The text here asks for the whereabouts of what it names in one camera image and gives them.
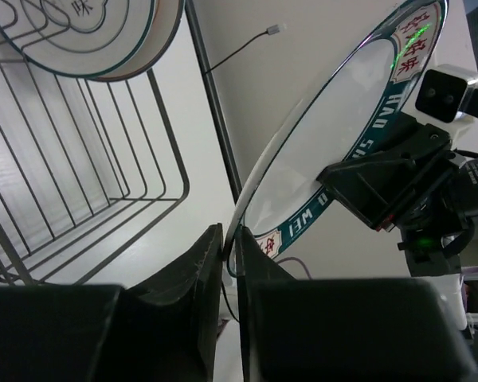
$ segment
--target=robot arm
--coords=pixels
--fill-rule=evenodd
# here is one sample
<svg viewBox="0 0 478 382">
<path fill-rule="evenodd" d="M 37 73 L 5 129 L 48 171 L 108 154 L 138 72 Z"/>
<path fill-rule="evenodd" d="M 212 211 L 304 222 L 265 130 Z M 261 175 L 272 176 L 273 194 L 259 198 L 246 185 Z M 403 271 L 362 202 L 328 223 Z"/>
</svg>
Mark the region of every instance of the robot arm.
<svg viewBox="0 0 478 382">
<path fill-rule="evenodd" d="M 459 255 L 478 224 L 478 158 L 468 161 L 453 139 L 478 118 L 478 73 L 430 69 L 415 106 L 376 152 L 330 165 L 317 180 L 370 228 L 400 228 L 411 275 L 430 281 L 465 329 Z"/>
</svg>

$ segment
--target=plate rim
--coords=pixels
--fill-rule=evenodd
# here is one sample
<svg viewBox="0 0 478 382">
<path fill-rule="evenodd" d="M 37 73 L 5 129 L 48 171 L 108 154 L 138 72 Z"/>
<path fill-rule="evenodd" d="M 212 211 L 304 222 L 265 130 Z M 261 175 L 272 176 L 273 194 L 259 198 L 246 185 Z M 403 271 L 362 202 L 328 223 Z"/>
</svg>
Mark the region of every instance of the plate rim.
<svg viewBox="0 0 478 382">
<path fill-rule="evenodd" d="M 159 2 L 173 2 L 174 0 L 156 0 L 156 1 L 159 3 Z M 171 30 L 170 35 L 168 36 L 167 40 L 165 41 L 165 44 L 159 50 L 159 52 L 154 56 L 154 58 L 152 60 L 150 60 L 142 68 L 137 69 L 134 72 L 130 72 L 128 74 L 124 74 L 122 76 L 116 76 L 116 77 L 111 77 L 111 76 L 110 77 L 103 77 L 103 76 L 106 76 L 106 74 L 111 74 L 110 72 L 108 72 L 108 73 L 105 73 L 104 75 L 93 78 L 92 80 L 96 81 L 96 82 L 124 81 L 124 80 L 129 80 L 129 79 L 131 79 L 131 78 L 133 78 L 133 77 L 135 77 L 139 74 L 142 74 L 143 72 L 152 68 L 152 66 L 154 66 L 161 59 L 161 57 L 167 52 L 168 48 L 170 48 L 172 42 L 175 39 L 175 36 L 177 35 L 178 29 L 181 25 L 181 19 L 182 19 L 182 14 L 184 13 L 186 0 L 175 0 L 175 1 L 178 2 L 178 10 L 177 10 L 177 16 L 175 18 L 175 23 L 172 26 L 172 30 Z"/>
<path fill-rule="evenodd" d="M 310 95 L 305 95 L 301 100 L 297 102 L 297 104 L 290 110 L 288 113 L 288 116 L 284 119 L 284 122 L 282 126 L 276 131 L 276 133 L 273 135 L 273 137 L 269 140 L 268 144 L 262 151 L 260 157 L 258 158 L 257 162 L 255 163 L 255 166 L 253 167 L 250 175 L 248 176 L 248 179 L 246 180 L 245 186 L 243 187 L 241 194 L 239 196 L 239 199 L 237 200 L 236 203 L 236 208 L 234 209 L 232 219 L 229 223 L 229 227 L 227 229 L 227 232 L 225 234 L 225 242 L 224 242 L 224 247 L 223 247 L 223 252 L 225 256 L 225 261 L 227 262 L 227 268 L 230 271 L 229 268 L 229 257 L 232 253 L 233 250 L 233 242 L 235 238 L 235 234 L 239 227 L 243 224 L 244 216 L 246 214 L 246 209 L 249 207 L 249 204 L 253 198 L 253 195 L 257 191 L 257 188 L 259 187 L 260 183 L 265 177 L 265 174 L 268 172 L 269 168 L 271 167 L 272 162 L 276 159 L 277 155 L 283 148 L 285 142 L 290 138 L 292 132 L 296 129 L 298 126 L 300 120 L 306 115 L 307 111 L 311 108 L 313 105 L 314 101 L 319 97 L 320 93 L 329 85 L 329 83 L 335 78 L 336 74 L 342 70 L 342 68 L 345 66 L 347 62 L 364 46 L 366 45 L 369 40 L 375 35 L 377 31 L 382 27 L 383 24 L 386 23 L 389 19 L 394 17 L 401 8 L 406 7 L 410 5 L 411 3 L 415 2 L 414 0 L 405 0 L 402 4 L 397 6 L 397 8 L 392 11 L 387 17 L 384 18 L 384 20 L 380 21 L 378 25 L 369 32 L 366 37 L 364 37 L 361 42 L 354 48 L 352 49 L 351 53 L 347 55 L 347 57 L 341 62 L 341 64 L 332 72 L 332 74 L 328 77 L 328 79 L 323 82 L 323 84 L 319 84 L 317 86 L 311 87 L 311 94 Z M 442 22 L 441 25 L 439 26 L 439 29 L 437 30 L 439 34 L 437 35 L 435 41 L 433 42 L 432 48 L 429 50 L 429 56 L 425 62 L 425 65 L 421 68 L 420 73 L 423 73 L 428 66 L 430 62 L 430 58 L 432 54 L 434 53 L 434 50 L 437 46 L 437 42 L 442 34 L 442 29 L 443 26 L 445 25 L 446 18 L 448 16 L 448 10 L 449 10 L 449 0 L 420 0 L 420 5 L 419 7 L 423 6 L 429 6 L 433 3 L 439 4 L 440 7 L 443 9 L 442 12 Z M 407 100 L 409 99 L 409 96 L 406 97 L 403 103 L 400 104 L 399 109 L 401 110 L 403 106 L 406 104 Z M 364 135 L 364 128 L 363 132 L 360 134 L 358 139 L 360 139 L 361 136 Z M 319 189 L 308 201 L 306 201 L 303 205 L 300 206 L 300 209 L 303 208 L 305 205 L 307 205 L 312 198 L 321 192 L 321 189 Z M 257 236 L 262 236 L 262 235 L 267 235 L 268 233 L 276 230 L 277 227 L 280 227 L 280 224 L 277 226 L 273 227 L 271 230 L 267 232 L 263 232 L 262 234 L 259 234 Z M 299 236 L 297 236 L 290 245 L 293 244 L 294 241 L 298 240 Z"/>
<path fill-rule="evenodd" d="M 6 40 L 6 42 L 12 46 L 12 48 L 14 50 L 16 50 L 19 54 L 21 54 L 22 56 L 24 56 L 26 58 L 26 60 L 28 62 L 31 62 L 32 64 L 35 64 L 36 66 L 38 66 L 39 68 L 47 71 L 47 72 L 50 72 L 56 76 L 63 76 L 63 77 L 69 77 L 69 78 L 82 78 L 82 79 L 92 79 L 92 78 L 95 78 L 95 77 L 98 77 L 98 76 L 103 76 L 105 75 L 106 73 L 109 73 L 109 72 L 112 72 L 114 70 L 116 70 L 117 68 L 119 68 L 120 66 L 122 66 L 123 64 L 125 64 L 126 62 L 128 62 L 134 55 L 135 53 L 138 51 L 138 49 L 142 46 L 143 44 L 143 41 L 145 40 L 145 38 L 147 37 L 148 35 L 148 31 L 151 30 L 151 27 L 152 27 L 152 22 L 154 20 L 154 10 L 155 10 L 155 3 L 158 2 L 158 0 L 149 0 L 151 6 L 150 6 L 150 9 L 149 9 L 149 17 L 148 17 L 148 23 L 145 25 L 145 28 L 142 32 L 142 36 L 140 37 L 139 41 L 136 43 L 135 47 L 133 48 L 133 50 L 131 50 L 119 63 L 117 64 L 114 64 L 113 67 L 111 68 L 107 68 L 105 70 L 102 70 L 98 73 L 90 73 L 90 74 L 74 74 L 74 73 L 64 73 L 64 72 L 59 72 L 57 70 L 54 70 L 54 69 L 51 69 L 41 63 L 39 63 L 38 61 L 32 59 L 29 55 L 27 55 L 26 53 L 23 53 L 21 49 L 19 49 L 19 46 L 16 45 L 14 43 L 14 37 L 11 38 L 9 37 L 9 35 L 6 33 L 6 30 L 7 28 L 3 28 L 1 25 L 0 25 L 0 34 L 4 37 L 4 39 Z"/>
</svg>

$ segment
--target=white plate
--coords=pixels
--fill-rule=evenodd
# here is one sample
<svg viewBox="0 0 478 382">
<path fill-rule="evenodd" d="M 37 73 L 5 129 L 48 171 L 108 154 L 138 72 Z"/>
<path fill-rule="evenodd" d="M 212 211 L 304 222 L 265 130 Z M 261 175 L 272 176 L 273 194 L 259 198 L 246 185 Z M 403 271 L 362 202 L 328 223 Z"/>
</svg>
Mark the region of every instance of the white plate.
<svg viewBox="0 0 478 382">
<path fill-rule="evenodd" d="M 97 80 L 121 81 L 139 75 L 154 65 L 174 40 L 184 10 L 184 0 L 158 0 L 151 30 L 142 47 L 120 68 Z"/>
<path fill-rule="evenodd" d="M 41 68 L 62 76 L 102 76 L 128 61 L 151 27 L 155 0 L 8 0 L 18 20 L 2 32 Z M 0 0 L 0 25 L 14 10 Z"/>
<path fill-rule="evenodd" d="M 239 224 L 278 256 L 332 199 L 315 180 L 328 165 L 371 153 L 393 128 L 441 34 L 448 0 L 409 0 L 319 81 L 275 133 L 253 168 L 225 238 Z"/>
</svg>

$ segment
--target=dish drying rack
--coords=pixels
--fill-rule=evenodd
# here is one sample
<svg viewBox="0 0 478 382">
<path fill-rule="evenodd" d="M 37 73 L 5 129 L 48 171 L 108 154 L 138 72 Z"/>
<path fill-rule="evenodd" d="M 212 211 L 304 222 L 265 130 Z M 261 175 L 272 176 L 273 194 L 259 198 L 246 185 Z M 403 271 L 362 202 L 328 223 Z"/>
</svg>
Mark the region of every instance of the dish drying rack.
<svg viewBox="0 0 478 382">
<path fill-rule="evenodd" d="M 7 29 L 18 13 L 0 1 L 15 14 Z M 0 283 L 85 283 L 188 192 L 152 70 L 111 84 L 56 76 L 0 30 Z"/>
</svg>

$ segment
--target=black mount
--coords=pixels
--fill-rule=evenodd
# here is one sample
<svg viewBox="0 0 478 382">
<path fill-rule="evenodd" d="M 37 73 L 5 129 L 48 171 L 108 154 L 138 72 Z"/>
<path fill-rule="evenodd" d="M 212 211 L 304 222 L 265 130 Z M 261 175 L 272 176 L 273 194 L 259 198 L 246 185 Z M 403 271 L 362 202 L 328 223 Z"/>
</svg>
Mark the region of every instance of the black mount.
<svg viewBox="0 0 478 382">
<path fill-rule="evenodd" d="M 460 272 L 458 254 L 474 225 L 445 203 L 445 190 L 466 160 L 438 127 L 404 113 L 394 125 L 373 154 L 330 165 L 317 181 L 368 227 L 399 227 L 398 249 L 406 252 L 411 275 Z M 450 236 L 449 244 L 443 241 Z"/>
<path fill-rule="evenodd" d="M 213 380 L 222 236 L 129 290 L 0 286 L 0 380 Z"/>
<path fill-rule="evenodd" d="M 296 280 L 247 228 L 235 244 L 244 381 L 475 380 L 468 346 L 428 283 Z"/>
</svg>

